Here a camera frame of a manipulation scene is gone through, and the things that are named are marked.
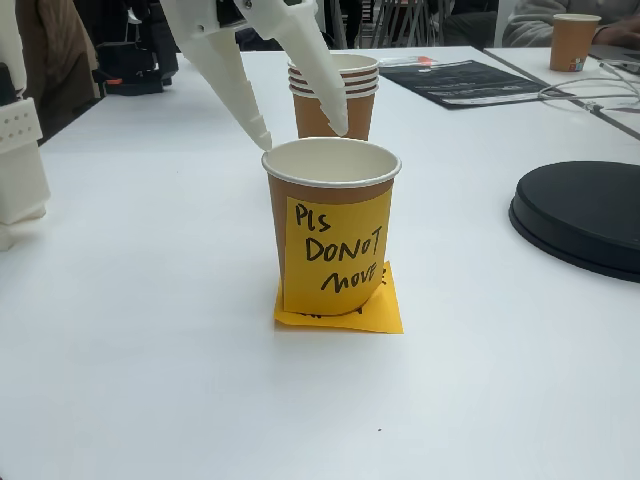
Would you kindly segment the person's hand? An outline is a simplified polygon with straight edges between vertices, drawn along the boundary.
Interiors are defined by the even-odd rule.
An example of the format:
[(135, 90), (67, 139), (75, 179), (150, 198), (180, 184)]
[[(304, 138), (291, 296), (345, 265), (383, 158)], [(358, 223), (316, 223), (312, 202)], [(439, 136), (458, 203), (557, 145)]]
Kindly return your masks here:
[(592, 44), (639, 50), (639, 25), (625, 23), (606, 26), (596, 33)]

